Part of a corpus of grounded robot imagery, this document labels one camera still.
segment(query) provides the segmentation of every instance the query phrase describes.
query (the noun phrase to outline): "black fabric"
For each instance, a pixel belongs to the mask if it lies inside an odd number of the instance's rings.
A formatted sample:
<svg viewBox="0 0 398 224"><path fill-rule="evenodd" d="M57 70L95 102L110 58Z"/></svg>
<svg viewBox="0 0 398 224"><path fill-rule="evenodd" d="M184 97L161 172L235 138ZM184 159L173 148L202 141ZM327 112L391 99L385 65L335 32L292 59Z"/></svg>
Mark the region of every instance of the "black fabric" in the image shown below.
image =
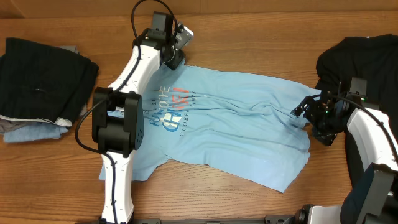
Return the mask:
<svg viewBox="0 0 398 224"><path fill-rule="evenodd" d="M398 36L347 37L319 56L316 86L337 92L339 82L351 77L365 78L369 100L378 102L389 115L394 136L398 137Z"/></svg>
<svg viewBox="0 0 398 224"><path fill-rule="evenodd" d="M98 69L69 50L7 38L0 61L0 114L73 123L90 97Z"/></svg>

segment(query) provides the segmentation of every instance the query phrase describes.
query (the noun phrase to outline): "wooden tabletop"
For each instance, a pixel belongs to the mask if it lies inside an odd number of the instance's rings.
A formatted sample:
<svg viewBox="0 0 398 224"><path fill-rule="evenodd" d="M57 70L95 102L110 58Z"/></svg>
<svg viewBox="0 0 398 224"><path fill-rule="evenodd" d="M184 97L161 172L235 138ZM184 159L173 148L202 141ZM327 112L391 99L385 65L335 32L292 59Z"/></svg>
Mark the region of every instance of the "wooden tabletop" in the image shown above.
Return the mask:
<svg viewBox="0 0 398 224"><path fill-rule="evenodd" d="M178 16L195 33L187 64L286 78L314 87L318 56L346 36L398 33L390 12L310 12ZM151 17L136 18L137 30ZM100 66L98 86L119 76L131 55L130 18L2 19L6 37L77 45ZM0 223L61 224L97 219L104 204L102 160L81 149L72 129L60 140L0 142ZM81 127L91 147L91 117ZM332 147L310 138L310 159L284 194L208 166L169 161L146 182L133 184L136 218L263 217L294 213L302 205L341 204L351 190L344 136Z"/></svg>

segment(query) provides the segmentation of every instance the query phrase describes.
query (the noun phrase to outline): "light blue t-shirt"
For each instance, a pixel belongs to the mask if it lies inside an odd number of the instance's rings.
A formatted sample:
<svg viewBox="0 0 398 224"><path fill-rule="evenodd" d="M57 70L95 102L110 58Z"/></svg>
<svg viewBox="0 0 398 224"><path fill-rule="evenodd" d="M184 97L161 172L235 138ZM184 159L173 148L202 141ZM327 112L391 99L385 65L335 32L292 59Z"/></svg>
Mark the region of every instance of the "light blue t-shirt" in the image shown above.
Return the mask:
<svg viewBox="0 0 398 224"><path fill-rule="evenodd" d="M290 112L319 92L263 75L163 65L142 96L145 135L133 180L147 180L157 166L175 159L284 192L310 156L302 129L307 120Z"/></svg>

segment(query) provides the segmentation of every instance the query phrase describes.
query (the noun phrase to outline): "cable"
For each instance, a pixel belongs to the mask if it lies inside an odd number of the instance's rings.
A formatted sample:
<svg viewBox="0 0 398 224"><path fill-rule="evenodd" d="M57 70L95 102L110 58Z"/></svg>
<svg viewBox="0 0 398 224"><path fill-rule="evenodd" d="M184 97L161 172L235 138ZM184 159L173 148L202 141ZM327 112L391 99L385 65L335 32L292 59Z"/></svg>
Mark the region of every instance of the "cable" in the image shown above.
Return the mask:
<svg viewBox="0 0 398 224"><path fill-rule="evenodd" d="M112 94L115 94L115 93L119 92L121 89L123 89L123 87L127 84L127 82L129 81L129 79L131 78L132 74L133 74L134 71L136 70L139 61L141 60L141 48L140 48L141 40L138 38L137 31L136 31L136 26L134 25L134 13L135 13L135 11L136 11L136 9L137 9L137 6L140 5L140 4L141 4L142 2L144 2L144 1L145 1L145 0L140 0L139 2L137 2L136 5L133 7L133 9L132 9L132 11L131 11L131 26L132 26L132 30L133 30L133 32L134 32L134 37L135 37L135 40L133 41L133 47L134 47L135 45L137 45L137 48L138 48L137 61L136 61L136 63L134 64L134 66L133 66L133 68L131 69L131 71L129 72L129 75L123 80L122 84L121 84L117 89L115 89L115 90L112 92ZM171 11L171 9L170 9L164 2L162 2L162 1L160 1L160 0L154 0L154 1L157 1L157 2L159 2L159 3L161 3L161 4L163 4L163 5L167 8L167 10L169 11L170 15L173 17L173 20L174 20L174 23L175 23L175 32L174 32L172 41L174 41L174 40L175 40L175 37L176 37L176 35L177 35L177 29L178 29L178 22L177 22L177 19L175 18L175 16L174 16L173 12ZM142 34L141 34L140 37L145 36L145 35L147 34L147 31L148 31L148 29L145 29L145 30L142 32ZM118 224L118 218L117 218L117 215L116 215L116 205L115 205L116 201L115 201L115 199L114 199L114 193L115 193L115 187L116 187L116 162L114 162L113 159L112 159L112 157L111 157L110 155L108 155L106 152L101 152L101 151L99 151L99 150L96 150L96 149L93 149L93 148L91 148L91 147L88 147L88 146L84 145L84 144L80 141L80 138L79 138L79 129L80 129L81 124L84 122L84 120L87 118L87 116L88 116L91 112L93 112L93 110L94 110L95 108L97 108L100 104L106 102L106 101L108 100L108 98L109 98L109 96L107 97L107 99L101 100L100 102L98 102L97 104L95 104L90 110L88 110L88 111L83 115L83 117L81 118L81 120L78 122L78 124L77 124L77 126L76 126L76 130L75 130L75 140L76 140L77 144L78 144L80 147L82 147L83 149L86 149L86 150L89 150L89 151L91 151L91 152L95 152L95 153L104 155L104 156L106 156L106 157L109 159L109 161L111 162L111 166L112 166L112 203L111 203L111 205L112 205L112 208L113 208L113 218L114 218L114 222L115 222L115 224Z"/></svg>
<svg viewBox="0 0 398 224"><path fill-rule="evenodd" d="M386 127L384 127L384 125L383 125L383 123L382 123L381 121L379 121L379 120L378 120L371 112L369 112L365 107L363 107L363 106L361 106L361 105L355 103L355 102L352 101L352 100L349 100L349 99L346 99L346 98L343 98L343 97L340 97L340 96L331 95L331 94L329 94L328 96L331 97L331 98L337 99L337 100L343 100L343 101L345 101L345 102L347 102L347 103L351 103L352 105L355 105L357 108L363 110L367 115L369 115L369 116L376 122L376 124L377 124L378 126L380 126L380 128L382 129L382 131L383 131L384 135L386 136L387 141L388 141L388 143L389 143L389 145L390 145L392 154L394 155L394 159L395 159L395 161L396 161L396 163L397 163L397 165L398 165L398 153L397 153L397 150L396 150L396 148L395 148L394 142L393 142L393 140L392 140L392 138L391 138L391 135L388 133ZM313 95L313 96L311 96L311 97L312 97L312 98L316 98L316 97L319 97L319 95Z"/></svg>

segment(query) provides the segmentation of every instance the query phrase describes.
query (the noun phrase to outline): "stack of folded clothes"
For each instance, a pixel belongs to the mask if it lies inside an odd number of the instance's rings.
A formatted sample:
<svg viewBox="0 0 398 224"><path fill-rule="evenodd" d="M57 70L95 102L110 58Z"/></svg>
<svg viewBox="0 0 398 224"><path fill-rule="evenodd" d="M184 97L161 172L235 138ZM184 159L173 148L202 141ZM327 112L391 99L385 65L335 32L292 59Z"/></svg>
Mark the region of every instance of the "stack of folded clothes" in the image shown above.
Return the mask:
<svg viewBox="0 0 398 224"><path fill-rule="evenodd" d="M98 69L76 46L7 38L6 54L0 58L4 142L60 138L85 108Z"/></svg>

